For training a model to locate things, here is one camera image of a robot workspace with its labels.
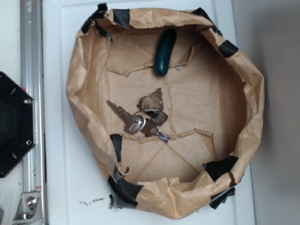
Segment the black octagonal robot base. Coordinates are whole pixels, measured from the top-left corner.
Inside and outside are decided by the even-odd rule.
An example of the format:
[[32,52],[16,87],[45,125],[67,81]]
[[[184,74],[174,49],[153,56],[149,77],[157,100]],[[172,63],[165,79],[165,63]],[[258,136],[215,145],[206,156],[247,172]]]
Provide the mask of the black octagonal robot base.
[[6,177],[35,146],[34,99],[0,73],[0,177]]

